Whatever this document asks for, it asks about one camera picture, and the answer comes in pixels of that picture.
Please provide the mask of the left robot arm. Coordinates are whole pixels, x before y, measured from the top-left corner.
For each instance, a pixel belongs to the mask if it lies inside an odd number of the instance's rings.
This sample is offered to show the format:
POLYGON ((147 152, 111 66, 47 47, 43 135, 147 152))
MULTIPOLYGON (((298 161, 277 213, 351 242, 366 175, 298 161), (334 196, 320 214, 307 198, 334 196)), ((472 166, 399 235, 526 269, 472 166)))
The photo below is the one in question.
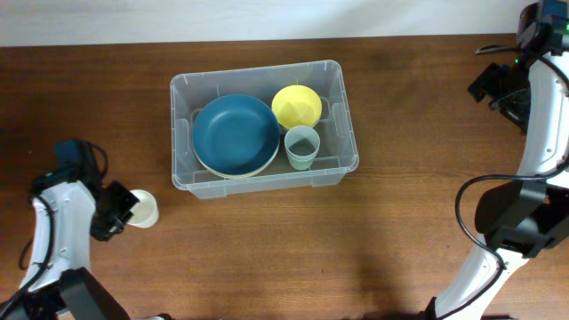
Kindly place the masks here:
POLYGON ((139 199, 118 182, 34 180, 36 226, 19 290, 2 305, 3 319, 127 319, 128 313, 91 273, 90 238, 108 241, 132 217, 139 199))

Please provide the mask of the cream plate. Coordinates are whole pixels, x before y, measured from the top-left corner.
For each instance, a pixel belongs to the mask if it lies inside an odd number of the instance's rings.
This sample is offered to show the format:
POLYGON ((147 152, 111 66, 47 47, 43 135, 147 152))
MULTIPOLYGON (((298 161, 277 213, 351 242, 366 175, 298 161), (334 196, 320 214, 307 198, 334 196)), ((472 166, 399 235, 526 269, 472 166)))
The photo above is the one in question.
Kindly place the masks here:
POLYGON ((276 145, 276 150, 273 153, 273 155, 271 156, 271 158, 264 164, 262 165, 260 168, 252 171, 252 172, 248 172, 248 173, 244 173, 244 174, 226 174, 226 173, 221 173, 221 172, 217 172, 214 169, 210 168, 208 165, 206 165, 200 158, 199 156, 196 154, 195 150, 194 150, 194 154, 196 155, 196 159, 199 161, 199 163, 209 172, 222 177, 224 179, 230 179, 230 180, 237 180, 237 179, 245 179, 245 178, 250 178, 253 177, 259 173, 261 173, 262 171, 264 171, 266 168, 268 168, 271 163, 275 160, 276 156, 278 155, 278 150, 280 148, 281 143, 278 142, 278 144, 276 145))

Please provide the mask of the clear plastic storage container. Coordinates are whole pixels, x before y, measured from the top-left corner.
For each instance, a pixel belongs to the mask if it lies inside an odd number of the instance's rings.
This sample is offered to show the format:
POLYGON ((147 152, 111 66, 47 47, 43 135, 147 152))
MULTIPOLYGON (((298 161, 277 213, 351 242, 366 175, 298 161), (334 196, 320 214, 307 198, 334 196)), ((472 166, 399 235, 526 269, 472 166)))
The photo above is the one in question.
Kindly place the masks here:
POLYGON ((342 68, 335 60, 178 74, 170 82, 170 97, 172 183, 199 199, 336 185, 359 164, 342 68), (271 164, 251 178, 229 180, 202 166, 191 135, 196 118, 207 103, 228 94, 247 94, 270 104, 279 90, 294 84, 311 88, 323 103, 315 126, 321 145, 309 169, 294 170, 284 150, 279 150, 271 164))

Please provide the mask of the grey plastic cup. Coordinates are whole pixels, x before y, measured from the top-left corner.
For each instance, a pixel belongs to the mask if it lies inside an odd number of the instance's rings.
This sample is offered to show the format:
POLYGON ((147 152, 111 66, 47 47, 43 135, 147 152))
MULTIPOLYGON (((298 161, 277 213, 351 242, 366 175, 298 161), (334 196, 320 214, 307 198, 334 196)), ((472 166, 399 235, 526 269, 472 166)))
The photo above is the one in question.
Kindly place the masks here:
POLYGON ((305 125, 293 127, 284 136, 285 151, 300 161, 316 157, 321 145, 320 136, 315 129, 305 125))

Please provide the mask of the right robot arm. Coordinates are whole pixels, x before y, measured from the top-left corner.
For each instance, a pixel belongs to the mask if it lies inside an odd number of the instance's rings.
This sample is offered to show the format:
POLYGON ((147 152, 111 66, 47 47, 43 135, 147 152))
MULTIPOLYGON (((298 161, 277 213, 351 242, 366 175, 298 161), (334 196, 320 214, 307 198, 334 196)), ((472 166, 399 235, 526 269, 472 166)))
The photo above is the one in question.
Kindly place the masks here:
POLYGON ((541 251, 568 236, 568 53, 516 49, 512 66, 491 64, 469 87, 476 101, 526 134, 514 175, 489 174, 465 182, 499 181, 484 192, 475 212, 474 246, 454 281, 433 298, 427 319, 481 319, 501 287, 541 251))

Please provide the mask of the yellow plastic bowl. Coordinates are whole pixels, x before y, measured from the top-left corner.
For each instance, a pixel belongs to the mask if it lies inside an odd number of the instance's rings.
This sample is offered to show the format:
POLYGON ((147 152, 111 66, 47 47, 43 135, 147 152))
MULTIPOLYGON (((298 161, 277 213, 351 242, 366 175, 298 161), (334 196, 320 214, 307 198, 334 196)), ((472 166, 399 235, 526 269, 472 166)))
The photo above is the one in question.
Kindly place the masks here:
POLYGON ((313 127, 321 118, 323 102, 311 88, 295 84, 286 86, 275 95, 271 109, 286 130, 300 125, 313 127))

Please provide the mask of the blue plate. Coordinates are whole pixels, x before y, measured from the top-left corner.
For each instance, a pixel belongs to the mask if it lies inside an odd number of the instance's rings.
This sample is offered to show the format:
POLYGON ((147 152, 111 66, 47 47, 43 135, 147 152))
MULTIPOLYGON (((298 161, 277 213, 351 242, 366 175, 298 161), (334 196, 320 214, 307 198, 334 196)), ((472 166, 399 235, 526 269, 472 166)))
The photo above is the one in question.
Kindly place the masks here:
POLYGON ((261 100, 230 94, 208 103, 192 129, 193 149, 210 168, 244 174, 264 165, 280 142, 275 114, 261 100))

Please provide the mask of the mint green plastic cup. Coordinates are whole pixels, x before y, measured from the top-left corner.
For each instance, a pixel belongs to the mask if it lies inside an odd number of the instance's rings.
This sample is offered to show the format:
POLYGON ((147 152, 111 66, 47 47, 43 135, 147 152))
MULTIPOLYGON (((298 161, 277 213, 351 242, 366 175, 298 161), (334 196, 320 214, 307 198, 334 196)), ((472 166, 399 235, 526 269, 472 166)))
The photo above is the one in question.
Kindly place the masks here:
POLYGON ((315 158, 313 156, 296 156, 288 154, 288 161, 290 166, 297 171, 305 171, 310 168, 315 158))

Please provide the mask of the cream plastic cup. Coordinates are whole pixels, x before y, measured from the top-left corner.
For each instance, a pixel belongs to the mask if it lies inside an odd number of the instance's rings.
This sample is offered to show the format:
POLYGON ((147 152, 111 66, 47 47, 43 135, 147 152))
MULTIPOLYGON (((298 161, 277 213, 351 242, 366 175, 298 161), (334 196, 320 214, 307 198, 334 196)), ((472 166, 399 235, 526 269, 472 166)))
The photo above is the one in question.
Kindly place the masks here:
POLYGON ((146 190, 133 189, 131 193, 139 202, 131 209, 132 217, 127 221, 128 225, 136 228, 151 228, 159 219, 159 210, 156 199, 146 190))

